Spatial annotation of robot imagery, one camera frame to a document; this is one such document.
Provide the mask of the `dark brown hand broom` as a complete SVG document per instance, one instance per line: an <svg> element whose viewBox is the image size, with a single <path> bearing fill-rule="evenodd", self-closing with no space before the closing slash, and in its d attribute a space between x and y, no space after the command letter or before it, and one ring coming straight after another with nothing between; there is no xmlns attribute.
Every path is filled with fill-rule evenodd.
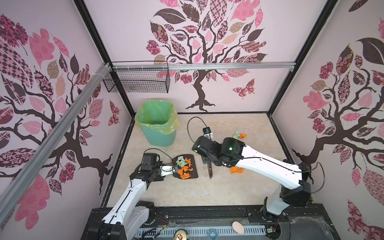
<svg viewBox="0 0 384 240"><path fill-rule="evenodd" d="M212 161L209 157L207 157L206 162L207 162L207 167L208 167L209 178L212 179L212 177L213 177Z"/></svg>

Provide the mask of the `dark brown dustpan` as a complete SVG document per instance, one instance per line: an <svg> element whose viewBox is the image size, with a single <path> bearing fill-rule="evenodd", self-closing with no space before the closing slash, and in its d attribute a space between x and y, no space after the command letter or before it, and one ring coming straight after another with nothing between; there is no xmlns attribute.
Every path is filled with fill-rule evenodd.
<svg viewBox="0 0 384 240"><path fill-rule="evenodd" d="M173 177L180 180L197 179L198 171L193 155L180 155L172 159Z"/></svg>

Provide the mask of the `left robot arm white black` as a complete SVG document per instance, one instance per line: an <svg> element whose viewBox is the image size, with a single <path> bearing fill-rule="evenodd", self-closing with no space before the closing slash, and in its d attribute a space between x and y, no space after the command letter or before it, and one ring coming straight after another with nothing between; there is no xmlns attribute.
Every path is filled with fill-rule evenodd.
<svg viewBox="0 0 384 240"><path fill-rule="evenodd" d="M141 197L152 182L163 181L176 172L176 165L163 164L155 153L143 154L142 162L130 175L130 183L114 207L101 220L89 224L87 240L131 240L140 227L154 219L152 202Z"/></svg>

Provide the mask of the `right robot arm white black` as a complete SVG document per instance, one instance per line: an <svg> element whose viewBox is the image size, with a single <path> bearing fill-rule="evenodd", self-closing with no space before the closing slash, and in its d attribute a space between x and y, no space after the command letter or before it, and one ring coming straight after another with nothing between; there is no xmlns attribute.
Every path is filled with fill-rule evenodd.
<svg viewBox="0 0 384 240"><path fill-rule="evenodd" d="M209 137L200 136L192 147L202 159L218 167L238 167L254 171L280 184L266 197L260 215L266 221L280 216L289 206L303 207L311 196L307 182L311 168L276 160L234 138L225 138L220 144Z"/></svg>

